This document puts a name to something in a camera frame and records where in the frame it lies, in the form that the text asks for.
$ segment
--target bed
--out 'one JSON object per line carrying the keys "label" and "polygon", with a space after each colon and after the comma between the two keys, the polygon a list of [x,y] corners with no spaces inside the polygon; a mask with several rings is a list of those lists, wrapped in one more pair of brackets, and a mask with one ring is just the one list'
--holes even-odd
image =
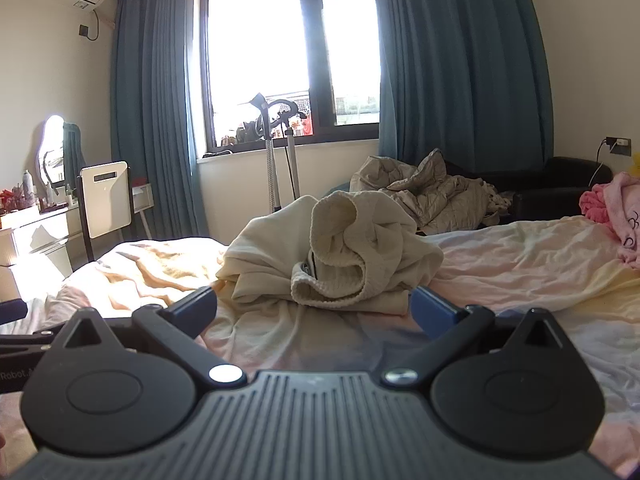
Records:
{"label": "bed", "polygon": [[[606,396],[607,414],[591,452],[628,476],[640,458],[640,272],[617,259],[609,232],[572,217],[429,240],[445,255],[429,285],[453,303],[495,311],[540,306],[556,313]],[[206,238],[121,244],[0,332],[32,332],[89,305],[103,317],[116,317],[142,304],[171,304],[215,281],[225,249]],[[216,287],[221,290],[220,282]],[[249,374],[260,368],[375,370],[428,344],[409,315],[334,312],[283,300],[252,308],[224,294],[202,339]],[[34,453],[18,400],[19,394],[0,397],[5,472]]]}

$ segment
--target gray ridged panel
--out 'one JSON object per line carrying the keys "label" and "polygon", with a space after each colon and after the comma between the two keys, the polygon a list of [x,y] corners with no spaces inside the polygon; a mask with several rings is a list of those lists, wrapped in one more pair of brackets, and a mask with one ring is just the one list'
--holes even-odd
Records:
{"label": "gray ridged panel", "polygon": [[176,435],[124,458],[41,452],[12,478],[34,480],[612,480],[593,458],[487,457],[443,434],[424,401],[366,373],[261,372],[213,392]]}

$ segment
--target blue curtain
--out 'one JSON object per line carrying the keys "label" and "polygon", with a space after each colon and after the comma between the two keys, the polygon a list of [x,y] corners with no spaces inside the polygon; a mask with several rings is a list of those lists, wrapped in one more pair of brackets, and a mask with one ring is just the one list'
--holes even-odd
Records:
{"label": "blue curtain", "polygon": [[62,125],[62,165],[65,171],[65,185],[76,188],[76,177],[84,168],[84,156],[80,143],[80,128],[76,124]]}
{"label": "blue curtain", "polygon": [[154,238],[207,236],[186,81],[186,0],[118,0],[111,156],[151,184]]}
{"label": "blue curtain", "polygon": [[376,0],[380,153],[433,148],[469,171],[534,170],[552,156],[551,89],[531,0]]}

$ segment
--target garment steamer pole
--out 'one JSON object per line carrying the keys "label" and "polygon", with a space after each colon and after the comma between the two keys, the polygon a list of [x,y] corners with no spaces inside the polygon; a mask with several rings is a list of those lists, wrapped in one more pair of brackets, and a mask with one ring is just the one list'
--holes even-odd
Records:
{"label": "garment steamer pole", "polygon": [[[260,110],[262,118],[262,129],[264,130],[264,143],[267,148],[267,179],[269,182],[269,204],[271,212],[275,213],[282,209],[280,204],[280,189],[278,188],[278,174],[276,173],[276,160],[273,155],[273,137],[271,131],[283,124],[285,127],[285,136],[287,137],[287,161],[289,162],[289,176],[291,177],[291,187],[293,191],[293,200],[300,198],[300,183],[298,181],[298,164],[296,161],[296,141],[293,135],[293,128],[289,126],[289,119],[295,115],[305,119],[306,115],[298,111],[298,105],[293,101],[286,99],[276,99],[268,103],[262,94],[257,94],[251,101],[253,106]],[[269,108],[276,104],[285,104],[290,109],[289,112],[281,112],[276,120],[272,123],[269,118]]]}

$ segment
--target vanity table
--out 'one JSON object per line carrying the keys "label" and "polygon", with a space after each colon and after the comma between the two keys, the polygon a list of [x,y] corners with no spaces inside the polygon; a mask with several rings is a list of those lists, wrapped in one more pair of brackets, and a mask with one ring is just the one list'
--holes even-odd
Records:
{"label": "vanity table", "polygon": [[[134,211],[151,239],[144,213],[154,205],[151,185],[135,186],[132,194]],[[82,228],[77,203],[0,229],[0,301],[29,301],[60,288],[72,272],[66,244],[78,237]]]}

